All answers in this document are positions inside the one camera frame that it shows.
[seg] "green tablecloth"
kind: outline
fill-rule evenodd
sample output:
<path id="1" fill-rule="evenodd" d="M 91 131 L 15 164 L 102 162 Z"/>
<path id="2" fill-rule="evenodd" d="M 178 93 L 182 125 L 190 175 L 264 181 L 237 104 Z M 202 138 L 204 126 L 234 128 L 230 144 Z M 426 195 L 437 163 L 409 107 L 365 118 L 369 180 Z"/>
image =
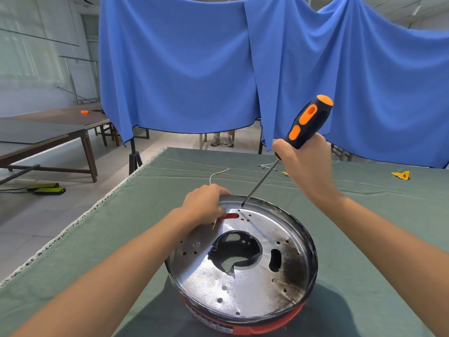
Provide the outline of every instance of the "green tablecloth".
<path id="1" fill-rule="evenodd" d="M 273 156 L 167 149 L 97 206 L 0 290 L 0 337 L 17 329 L 56 294 L 118 247 L 182 204 L 212 180 L 248 194 Z M 311 233 L 318 253 L 317 284 L 304 310 L 268 336 L 432 336 L 364 255 L 293 185 L 273 172 L 255 196 L 279 205 Z M 403 181 L 391 172 L 410 170 Z M 337 162 L 340 190 L 406 230 L 448 250 L 447 170 Z M 162 266 L 117 336 L 218 336 L 185 309 Z"/>

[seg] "screwdriver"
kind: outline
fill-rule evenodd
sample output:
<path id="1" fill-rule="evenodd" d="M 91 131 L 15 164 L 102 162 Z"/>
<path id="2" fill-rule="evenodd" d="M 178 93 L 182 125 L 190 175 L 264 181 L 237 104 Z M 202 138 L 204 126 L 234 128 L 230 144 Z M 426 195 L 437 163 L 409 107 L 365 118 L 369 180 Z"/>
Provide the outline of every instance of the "screwdriver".
<path id="1" fill-rule="evenodd" d="M 307 140 L 312 137 L 325 123 L 330 115 L 330 111 L 334 106 L 334 102 L 328 96 L 318 95 L 312 101 L 308 102 L 305 107 L 303 107 L 300 113 L 296 116 L 289 133 L 284 138 L 295 149 L 299 149 L 304 145 Z M 262 177 L 262 179 L 257 183 L 255 188 L 250 192 L 250 194 L 245 198 L 245 200 L 240 205 L 240 208 L 244 206 L 246 201 L 255 193 L 257 188 L 261 186 L 263 181 L 274 169 L 276 164 L 281 161 L 278 153 L 276 155 L 276 162 L 274 162 L 267 173 Z"/>

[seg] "left hand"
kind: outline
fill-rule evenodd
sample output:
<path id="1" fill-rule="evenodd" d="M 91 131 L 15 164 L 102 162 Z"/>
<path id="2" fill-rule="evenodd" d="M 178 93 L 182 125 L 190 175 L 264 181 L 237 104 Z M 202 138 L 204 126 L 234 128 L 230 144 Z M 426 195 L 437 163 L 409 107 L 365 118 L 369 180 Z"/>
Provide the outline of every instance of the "left hand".
<path id="1" fill-rule="evenodd" d="M 226 210 L 218 205 L 218 201 L 221 195 L 229 194 L 231 193 L 226 188 L 219 185 L 205 185 L 188 193 L 181 209 L 188 213 L 196 226 L 212 223 L 226 215 Z"/>

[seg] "person's leg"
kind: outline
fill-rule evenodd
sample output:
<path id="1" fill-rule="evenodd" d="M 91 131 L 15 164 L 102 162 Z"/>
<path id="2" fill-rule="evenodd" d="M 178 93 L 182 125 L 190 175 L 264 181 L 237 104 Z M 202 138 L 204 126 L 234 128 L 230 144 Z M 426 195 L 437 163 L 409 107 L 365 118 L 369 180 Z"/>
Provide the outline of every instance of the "person's leg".
<path id="1" fill-rule="evenodd" d="M 219 144 L 220 144 L 220 133 L 216 132 L 214 133 L 214 139 L 211 141 L 210 145 L 216 147 Z"/>
<path id="2" fill-rule="evenodd" d="M 228 131 L 228 136 L 226 138 L 226 145 L 230 148 L 234 146 L 234 141 L 232 139 L 232 136 L 235 134 L 235 130 Z"/>

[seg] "central opening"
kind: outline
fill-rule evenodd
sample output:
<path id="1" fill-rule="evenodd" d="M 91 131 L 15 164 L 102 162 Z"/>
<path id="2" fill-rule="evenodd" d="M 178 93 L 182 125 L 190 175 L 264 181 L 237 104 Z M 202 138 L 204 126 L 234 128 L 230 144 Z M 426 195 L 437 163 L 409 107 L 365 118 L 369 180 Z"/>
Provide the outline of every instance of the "central opening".
<path id="1" fill-rule="evenodd" d="M 259 259 L 262 246 L 247 232 L 229 231 L 214 241 L 207 255 L 216 268 L 234 275 L 234 267 L 251 266 Z"/>

